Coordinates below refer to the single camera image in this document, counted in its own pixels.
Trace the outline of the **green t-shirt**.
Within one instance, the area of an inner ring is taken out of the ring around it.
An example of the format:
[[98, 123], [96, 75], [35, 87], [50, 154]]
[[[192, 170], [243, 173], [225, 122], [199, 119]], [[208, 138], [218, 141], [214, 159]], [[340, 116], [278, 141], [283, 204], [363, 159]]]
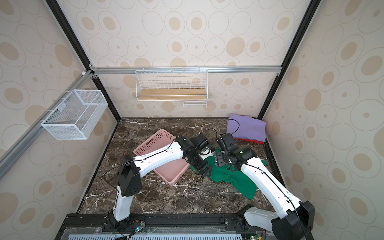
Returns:
[[217, 167], [213, 156], [208, 157], [207, 161], [213, 168], [212, 175], [209, 177], [212, 181], [230, 183], [247, 199], [253, 199], [258, 187], [249, 177], [236, 170], [234, 166]]

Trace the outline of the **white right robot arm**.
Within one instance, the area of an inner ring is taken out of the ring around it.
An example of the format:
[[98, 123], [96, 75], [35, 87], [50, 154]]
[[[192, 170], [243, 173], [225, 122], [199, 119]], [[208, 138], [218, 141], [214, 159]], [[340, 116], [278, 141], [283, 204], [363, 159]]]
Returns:
[[249, 226], [272, 232], [278, 240], [312, 240], [315, 207], [303, 202], [287, 190], [264, 166], [261, 159], [248, 146], [229, 152], [216, 150], [213, 154], [217, 166], [234, 166], [245, 174], [269, 200], [274, 212], [251, 207], [243, 213]]

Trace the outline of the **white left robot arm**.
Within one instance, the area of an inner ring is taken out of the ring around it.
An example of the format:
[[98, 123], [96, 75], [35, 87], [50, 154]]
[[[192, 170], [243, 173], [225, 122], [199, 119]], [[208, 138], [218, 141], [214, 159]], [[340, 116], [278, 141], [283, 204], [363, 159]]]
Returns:
[[169, 145], [143, 156], [127, 158], [117, 172], [117, 198], [113, 208], [116, 222], [126, 221], [130, 217], [134, 195], [142, 188], [146, 174], [175, 160], [183, 159], [203, 177], [209, 177], [212, 166], [206, 158], [215, 152], [214, 147], [203, 137], [188, 139], [176, 138]]

